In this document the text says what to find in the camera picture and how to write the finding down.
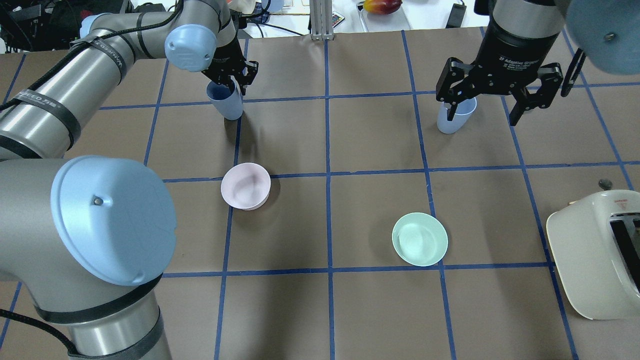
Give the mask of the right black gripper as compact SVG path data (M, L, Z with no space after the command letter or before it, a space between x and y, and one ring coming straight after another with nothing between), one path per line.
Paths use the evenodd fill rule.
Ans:
M555 96L569 95L586 60L576 50L563 75L558 63L544 64L562 29L552 17L492 17L477 57L470 64L450 57L436 85L445 120L453 122L460 103L484 95L512 95L509 125L516 126L525 112L550 107Z

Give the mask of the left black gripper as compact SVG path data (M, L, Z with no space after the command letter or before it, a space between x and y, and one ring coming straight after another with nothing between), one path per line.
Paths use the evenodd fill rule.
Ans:
M228 96L227 86L233 78L238 86L238 91L244 97L247 88L252 85L258 75L259 63L249 61L243 55L238 35L221 47L216 48L212 61L208 68L202 70L202 75L215 82L215 96Z

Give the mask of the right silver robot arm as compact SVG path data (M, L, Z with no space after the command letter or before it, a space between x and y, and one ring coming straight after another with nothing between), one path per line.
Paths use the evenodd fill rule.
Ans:
M512 96L510 126L566 97L586 59L604 73L639 73L637 0L477 0L486 34L473 62L446 60L436 85L438 127L454 133L479 95Z

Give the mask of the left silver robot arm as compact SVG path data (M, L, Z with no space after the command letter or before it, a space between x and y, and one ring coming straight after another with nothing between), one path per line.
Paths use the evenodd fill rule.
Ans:
M167 59L243 95L247 61L226 0L87 16L46 75L1 107L1 280L20 281L71 360L169 360L154 288L176 247L164 182L141 162L65 158L137 60Z

